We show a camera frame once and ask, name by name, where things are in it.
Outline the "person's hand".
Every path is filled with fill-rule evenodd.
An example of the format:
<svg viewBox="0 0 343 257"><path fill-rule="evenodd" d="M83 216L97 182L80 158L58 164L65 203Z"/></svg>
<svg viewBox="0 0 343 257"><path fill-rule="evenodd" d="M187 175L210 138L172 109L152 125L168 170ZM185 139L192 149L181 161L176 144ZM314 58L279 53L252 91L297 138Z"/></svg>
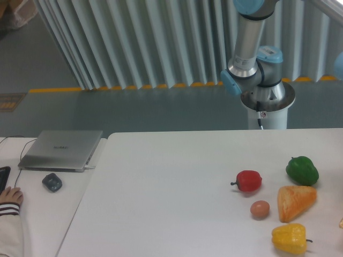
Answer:
<svg viewBox="0 0 343 257"><path fill-rule="evenodd" d="M7 187L0 196L0 203L5 204L5 203L10 203L10 204L15 204L17 206L21 206L23 202L24 196L23 192L21 191L20 187Z"/></svg>

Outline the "white striped sleeve forearm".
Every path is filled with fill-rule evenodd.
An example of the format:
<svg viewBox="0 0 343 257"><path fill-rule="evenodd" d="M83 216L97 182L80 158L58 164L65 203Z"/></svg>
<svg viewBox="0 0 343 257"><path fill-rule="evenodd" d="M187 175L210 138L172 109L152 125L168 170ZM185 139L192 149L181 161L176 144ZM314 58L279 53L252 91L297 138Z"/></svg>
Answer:
<svg viewBox="0 0 343 257"><path fill-rule="evenodd" d="M17 203L1 203L1 256L24 256L24 235L19 209Z"/></svg>

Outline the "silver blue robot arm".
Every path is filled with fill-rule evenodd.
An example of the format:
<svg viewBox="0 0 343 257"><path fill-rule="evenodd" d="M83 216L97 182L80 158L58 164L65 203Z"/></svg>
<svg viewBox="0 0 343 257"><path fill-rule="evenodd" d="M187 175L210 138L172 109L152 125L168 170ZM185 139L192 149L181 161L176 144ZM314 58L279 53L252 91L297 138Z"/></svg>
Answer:
<svg viewBox="0 0 343 257"><path fill-rule="evenodd" d="M295 100L293 88L288 84L283 84L281 68L283 62L282 51L275 47L270 47L272 53L265 51L266 46L260 46L265 21L275 13L275 8L279 1L233 1L234 6L240 14L239 29L233 56L228 62L227 68L221 72L221 79L227 90L234 95L241 95L242 103L256 112L278 111L288 108ZM342 2L340 1L309 1L310 5L319 9L328 19L333 19L342 26ZM294 32L287 32L288 36L293 36L294 45L290 48L293 56L292 67L302 59L301 48L296 48L300 44L301 33L296 34L296 19L290 19L291 25L287 28ZM322 71L324 66L324 53L321 49L327 44L324 35L324 23L314 21L318 27L318 33L314 34L312 43L310 39L306 41L313 45L316 42L316 49L308 50L307 57L308 77L320 79L325 74Z"/></svg>

